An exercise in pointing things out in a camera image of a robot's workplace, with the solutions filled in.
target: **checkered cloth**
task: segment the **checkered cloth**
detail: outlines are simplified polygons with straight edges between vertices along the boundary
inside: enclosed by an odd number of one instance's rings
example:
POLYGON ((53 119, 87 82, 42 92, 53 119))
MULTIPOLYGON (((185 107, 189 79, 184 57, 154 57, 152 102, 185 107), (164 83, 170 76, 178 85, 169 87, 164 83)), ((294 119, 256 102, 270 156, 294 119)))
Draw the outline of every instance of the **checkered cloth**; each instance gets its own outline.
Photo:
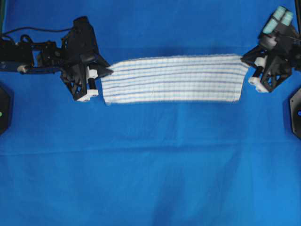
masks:
POLYGON ((238 101, 248 66, 238 55, 141 58, 101 78, 106 103, 238 101))

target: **black mount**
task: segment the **black mount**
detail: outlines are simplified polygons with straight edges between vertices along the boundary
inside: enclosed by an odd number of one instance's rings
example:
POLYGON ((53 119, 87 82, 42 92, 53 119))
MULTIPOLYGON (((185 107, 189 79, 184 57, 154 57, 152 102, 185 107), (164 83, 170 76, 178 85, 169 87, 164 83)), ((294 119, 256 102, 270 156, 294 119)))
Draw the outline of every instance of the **black mount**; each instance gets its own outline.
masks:
MULTIPOLYGON (((295 3, 300 28, 301 5, 299 0, 295 3)), ((249 81, 259 92, 272 92, 292 75, 292 68, 301 71, 301 39, 291 24, 292 18, 290 11, 279 7, 261 31, 259 45, 241 58, 242 62, 256 69, 249 81)))
POLYGON ((301 89, 290 98, 290 111, 292 131, 301 139, 301 89))
POLYGON ((11 98, 7 91, 0 87, 0 135, 9 127, 11 98))
POLYGON ((87 80, 90 88, 95 89, 95 79, 111 74, 109 66, 99 54, 94 29, 86 16, 73 21, 60 48, 52 41, 34 43, 28 35, 22 35, 17 44, 0 38, 0 71, 27 74, 61 71, 61 79, 74 100, 87 94, 87 80), (37 66, 34 66, 34 50, 40 52, 36 57, 37 66), (87 79, 87 67, 97 71, 96 78, 87 79))

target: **black cable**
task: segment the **black cable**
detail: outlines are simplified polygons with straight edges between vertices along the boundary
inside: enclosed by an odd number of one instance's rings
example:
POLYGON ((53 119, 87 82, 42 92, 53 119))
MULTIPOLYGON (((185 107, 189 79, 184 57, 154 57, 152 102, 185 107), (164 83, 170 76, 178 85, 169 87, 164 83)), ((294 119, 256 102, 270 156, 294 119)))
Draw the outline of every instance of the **black cable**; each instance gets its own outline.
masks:
POLYGON ((297 40, 297 41, 301 41, 300 38, 295 38, 295 37, 292 37, 292 36, 289 36, 289 35, 285 35, 285 34, 279 34, 280 36, 283 36, 283 37, 287 37, 287 38, 290 38, 290 39, 294 39, 294 40, 297 40))
POLYGON ((7 34, 10 34, 13 32, 17 32, 20 30, 34 30, 34 31, 39 31, 39 32, 67 32, 67 31, 70 31, 71 29, 72 28, 67 28, 67 29, 62 29, 62 30, 49 30, 49 29, 42 29, 42 28, 36 28, 36 27, 19 27, 19 28, 13 29, 11 31, 1 33, 0 36, 4 36, 4 35, 7 35, 7 34))
POLYGON ((30 38, 30 36, 29 36, 29 35, 27 35, 27 34, 23 34, 23 35, 21 35, 21 37, 20 37, 20 41, 21 41, 21 42, 24 42, 24 38, 27 40, 27 42, 29 42, 29 43, 33 43, 32 39, 30 38))
POLYGON ((8 35, 5 35, 3 34, 1 37, 5 37, 5 38, 8 38, 13 44, 15 44, 15 41, 12 37, 8 36, 8 35))

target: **striped towel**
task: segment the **striped towel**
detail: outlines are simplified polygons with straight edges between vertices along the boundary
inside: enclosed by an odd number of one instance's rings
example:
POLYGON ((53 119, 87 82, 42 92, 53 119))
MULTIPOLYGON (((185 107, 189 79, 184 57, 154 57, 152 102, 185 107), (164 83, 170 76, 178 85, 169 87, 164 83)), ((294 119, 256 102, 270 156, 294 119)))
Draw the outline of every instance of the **striped towel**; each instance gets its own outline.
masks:
POLYGON ((101 78, 106 103, 238 101, 248 66, 238 55, 141 58, 101 78))

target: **blue backdrop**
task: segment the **blue backdrop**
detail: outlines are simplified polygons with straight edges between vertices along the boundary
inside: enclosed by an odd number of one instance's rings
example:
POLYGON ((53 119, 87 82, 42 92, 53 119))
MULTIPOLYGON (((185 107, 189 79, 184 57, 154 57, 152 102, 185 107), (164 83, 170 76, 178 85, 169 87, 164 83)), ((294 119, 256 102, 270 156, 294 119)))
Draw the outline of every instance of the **blue backdrop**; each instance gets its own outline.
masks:
MULTIPOLYGON (((111 64, 243 54, 279 5, 295 12, 292 0, 8 0, 4 31, 86 15, 111 64)), ((12 36, 23 33, 64 35, 12 36)), ((233 104, 78 103, 59 76, 0 73, 15 92, 0 136, 0 225, 301 224, 301 141, 287 104, 299 72, 267 95, 245 79, 233 104)))

